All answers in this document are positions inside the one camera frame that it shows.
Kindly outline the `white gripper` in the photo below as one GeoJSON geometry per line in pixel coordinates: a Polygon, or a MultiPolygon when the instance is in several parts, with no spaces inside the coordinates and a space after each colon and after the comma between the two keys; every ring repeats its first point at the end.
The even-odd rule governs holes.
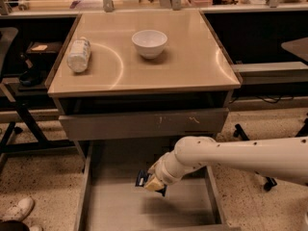
{"type": "Polygon", "coordinates": [[[174,151],[168,152],[148,170],[151,176],[144,187],[152,192],[160,191],[164,188],[164,185],[173,185],[186,174],[194,171],[196,171],[195,166],[185,166],[177,159],[174,151]]]}

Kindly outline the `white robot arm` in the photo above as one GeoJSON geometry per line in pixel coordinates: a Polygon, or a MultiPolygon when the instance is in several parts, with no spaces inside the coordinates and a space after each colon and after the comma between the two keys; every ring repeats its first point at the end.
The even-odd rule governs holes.
{"type": "Polygon", "coordinates": [[[252,171],[298,185],[308,184],[308,138],[217,142],[184,137],[148,170],[149,191],[160,191],[205,166],[222,165],[252,171]]]}

